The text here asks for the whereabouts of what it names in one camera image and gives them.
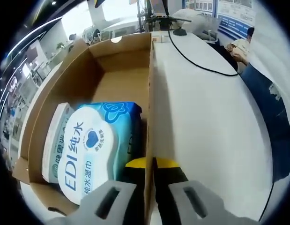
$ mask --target window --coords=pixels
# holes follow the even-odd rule
[[[137,17],[137,1],[135,0],[107,0],[102,4],[105,20]],[[140,0],[140,11],[144,8],[144,1]]]
[[[71,34],[82,35],[86,28],[93,26],[87,1],[82,2],[64,14],[61,22],[67,38],[69,38]]]
[[[209,10],[209,11],[212,11],[212,3],[209,3],[209,4],[208,4],[208,10]]]

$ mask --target box flap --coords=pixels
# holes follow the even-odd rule
[[[25,184],[29,184],[28,161],[26,159],[18,158],[13,169],[13,177]]]
[[[69,215],[78,209],[78,205],[72,203],[64,195],[61,195],[56,189],[48,184],[30,183],[30,186],[43,205],[50,211]]]
[[[131,34],[122,36],[122,39],[117,43],[111,40],[99,42],[90,46],[89,50],[95,58],[98,58],[117,53],[150,49],[150,42],[151,33]]]
[[[135,68],[149,67],[149,51],[139,50],[134,52],[121,52],[114,55],[97,58],[105,72],[119,72]]]
[[[46,135],[56,107],[60,103],[68,102],[75,109],[81,103],[90,102],[103,73],[90,52],[84,51],[72,61],[55,83],[50,85],[30,136],[28,168],[31,182],[44,182],[42,157]]]

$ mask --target person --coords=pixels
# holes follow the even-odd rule
[[[253,33],[254,27],[250,27],[247,31],[246,39],[237,39],[226,47],[219,44],[208,44],[223,56],[223,58],[225,58],[238,73],[241,74],[248,65],[247,55],[250,52],[250,42]]]
[[[276,182],[290,175],[290,39],[271,13],[257,1],[254,3],[256,31],[250,42],[248,65],[241,78],[267,126],[273,182]],[[287,183],[284,186],[280,196],[286,193]]]
[[[250,43],[254,33],[254,27],[250,27],[247,31],[246,39],[237,39],[226,46],[226,50],[230,52],[236,62],[240,62],[245,66],[248,65],[247,56],[250,52]]]
[[[100,42],[100,30],[96,29],[93,33],[93,43]]]
[[[78,38],[78,37],[77,37],[77,34],[71,34],[71,35],[69,36],[69,40],[70,40],[70,41],[75,41],[77,38]]]

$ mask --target white wet wipes package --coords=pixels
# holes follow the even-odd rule
[[[73,203],[112,179],[111,154],[118,140],[112,127],[92,107],[81,107],[69,119],[58,167],[59,186]]]
[[[61,103],[52,117],[42,161],[42,176],[49,183],[58,183],[57,169],[64,148],[64,133],[67,121],[73,113],[74,109],[68,103]]]

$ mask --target white table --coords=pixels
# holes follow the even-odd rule
[[[168,35],[167,32],[153,32]],[[235,74],[230,64],[193,34],[171,35],[191,61]],[[240,77],[202,70],[172,43],[155,43],[155,155],[175,159],[237,216],[258,220],[272,183],[272,156],[262,115]],[[159,224],[154,212],[152,220]]]

